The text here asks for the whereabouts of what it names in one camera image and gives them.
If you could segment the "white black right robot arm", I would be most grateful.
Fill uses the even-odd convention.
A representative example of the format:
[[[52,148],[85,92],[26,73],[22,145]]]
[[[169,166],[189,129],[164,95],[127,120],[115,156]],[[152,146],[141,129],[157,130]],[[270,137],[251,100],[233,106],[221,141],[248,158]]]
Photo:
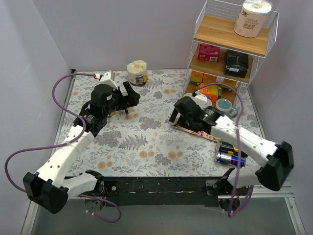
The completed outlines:
[[[292,146],[283,141],[280,144],[268,141],[246,130],[197,96],[184,96],[174,104],[170,122],[178,120],[194,132],[203,131],[235,146],[246,153],[258,165],[233,171],[221,179],[222,191],[234,194],[239,188],[263,185],[279,191],[294,167]]]

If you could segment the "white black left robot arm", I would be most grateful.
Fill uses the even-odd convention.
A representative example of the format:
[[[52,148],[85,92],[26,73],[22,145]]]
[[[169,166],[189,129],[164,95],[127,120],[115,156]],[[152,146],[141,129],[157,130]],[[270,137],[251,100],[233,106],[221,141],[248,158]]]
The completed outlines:
[[[86,193],[88,196],[102,195],[104,177],[87,170],[77,177],[66,179],[66,174],[83,150],[95,139],[107,124],[107,118],[115,111],[127,111],[137,106],[140,95],[129,82],[123,82],[126,94],[119,87],[98,84],[91,92],[59,147],[36,173],[27,173],[23,178],[28,198],[52,214],[58,213],[68,199]]]

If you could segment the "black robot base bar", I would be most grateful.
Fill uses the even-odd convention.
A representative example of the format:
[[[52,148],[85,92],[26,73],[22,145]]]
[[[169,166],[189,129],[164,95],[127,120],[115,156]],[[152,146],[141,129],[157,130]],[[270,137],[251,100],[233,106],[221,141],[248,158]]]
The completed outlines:
[[[225,177],[105,177],[95,190],[119,206],[218,207],[233,186]]]

